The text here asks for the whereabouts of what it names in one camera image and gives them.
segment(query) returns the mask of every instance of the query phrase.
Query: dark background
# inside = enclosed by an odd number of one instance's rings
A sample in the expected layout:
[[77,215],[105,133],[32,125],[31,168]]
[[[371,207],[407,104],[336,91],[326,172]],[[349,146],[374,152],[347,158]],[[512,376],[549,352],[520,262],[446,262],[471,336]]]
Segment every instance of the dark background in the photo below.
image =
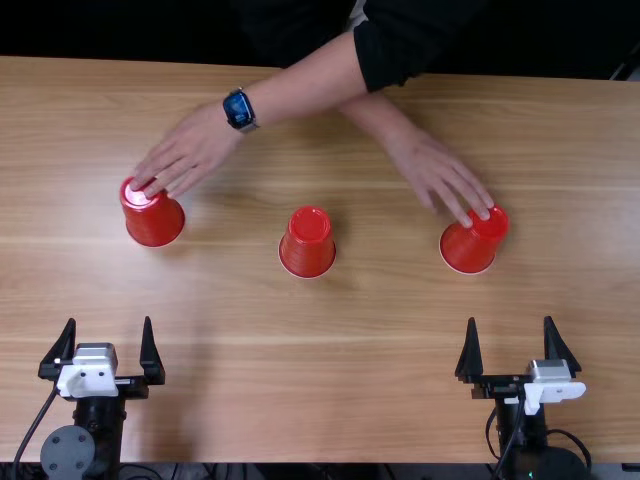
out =
[[[5,0],[0,54],[266,65],[231,2]],[[432,70],[608,79],[639,43],[640,0],[495,0]]]

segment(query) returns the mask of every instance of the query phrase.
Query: forearm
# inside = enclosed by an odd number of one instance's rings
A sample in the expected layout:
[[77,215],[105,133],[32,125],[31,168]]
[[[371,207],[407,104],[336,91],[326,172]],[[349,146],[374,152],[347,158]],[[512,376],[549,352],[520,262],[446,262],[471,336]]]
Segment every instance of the forearm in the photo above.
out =
[[351,32],[245,89],[260,126],[335,108],[366,91]]
[[379,92],[348,100],[338,110],[383,145],[415,130],[411,120]]

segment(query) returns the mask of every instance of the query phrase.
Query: black sleeve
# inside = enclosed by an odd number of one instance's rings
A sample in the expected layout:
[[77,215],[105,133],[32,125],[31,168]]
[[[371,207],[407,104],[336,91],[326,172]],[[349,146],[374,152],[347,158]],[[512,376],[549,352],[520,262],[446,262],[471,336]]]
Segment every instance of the black sleeve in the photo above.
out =
[[370,92],[403,85],[427,70],[486,0],[367,0],[354,30]]
[[233,5],[254,49],[278,67],[293,65],[340,35],[352,7],[344,0],[236,0]]

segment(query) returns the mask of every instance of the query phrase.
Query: red plastic cup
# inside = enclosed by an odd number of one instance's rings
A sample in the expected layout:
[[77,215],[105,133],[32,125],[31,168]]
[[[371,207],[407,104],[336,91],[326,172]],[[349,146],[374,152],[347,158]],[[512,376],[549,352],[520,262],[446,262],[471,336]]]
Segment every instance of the red plastic cup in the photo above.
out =
[[449,225],[440,238],[440,254],[453,270],[466,275],[475,275],[487,270],[498,247],[509,231],[509,217],[500,207],[489,209],[489,220],[470,211],[471,228],[459,223]]
[[297,210],[280,241],[280,261],[297,277],[313,278],[325,273],[336,258],[331,221],[317,207]]
[[131,180],[131,177],[127,178],[120,187],[120,203],[129,235],[145,247],[161,247],[171,243],[184,227],[182,207],[167,196],[166,190],[148,199],[142,189],[131,189]]

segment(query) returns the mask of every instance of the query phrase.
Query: finger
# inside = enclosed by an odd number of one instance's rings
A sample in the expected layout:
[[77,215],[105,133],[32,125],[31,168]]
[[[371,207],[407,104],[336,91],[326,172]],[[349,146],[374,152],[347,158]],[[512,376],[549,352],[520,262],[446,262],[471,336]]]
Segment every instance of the finger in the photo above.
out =
[[486,188],[484,188],[482,182],[478,180],[478,177],[476,177],[471,170],[469,170],[460,160],[456,159],[455,157],[451,159],[449,165],[451,165],[451,167],[473,187],[473,189],[482,200],[482,203],[484,203],[487,208],[494,207],[495,203],[491,198],[491,195],[489,195],[489,192]]
[[433,213],[438,212],[435,203],[433,203],[433,198],[431,198],[431,193],[429,193],[429,190],[425,188],[424,185],[413,180],[409,181],[409,185],[411,185],[411,188],[413,188],[413,191],[415,192],[418,200],[420,200],[420,203],[423,207],[428,208]]
[[133,180],[131,181],[131,188],[134,190],[142,188],[153,177],[176,161],[180,160],[183,156],[182,150],[176,143],[157,156],[149,157],[148,160],[145,160],[144,165],[141,166],[136,176],[133,177]]
[[144,189],[144,195],[147,198],[152,198],[154,195],[160,193],[162,189],[166,188],[171,182],[184,175],[192,165],[192,161],[189,157],[184,157],[177,162],[174,162],[170,167],[162,171],[147,188]]
[[177,198],[187,190],[191,189],[194,185],[200,182],[204,177],[207,176],[207,170],[202,166],[197,166],[193,168],[189,173],[187,173],[182,181],[174,186],[169,191],[169,198]]
[[469,218],[467,212],[464,211],[460,202],[458,202],[458,199],[449,187],[447,187],[441,180],[437,180],[431,183],[431,188],[435,190],[447,208],[451,213],[453,213],[453,216],[456,217],[456,220],[458,220],[464,228],[470,228],[471,225],[473,225],[471,218]]
[[456,191],[462,195],[467,203],[478,214],[481,220],[489,220],[489,210],[471,185],[456,171],[450,168],[444,168],[441,172],[445,182],[451,185]]

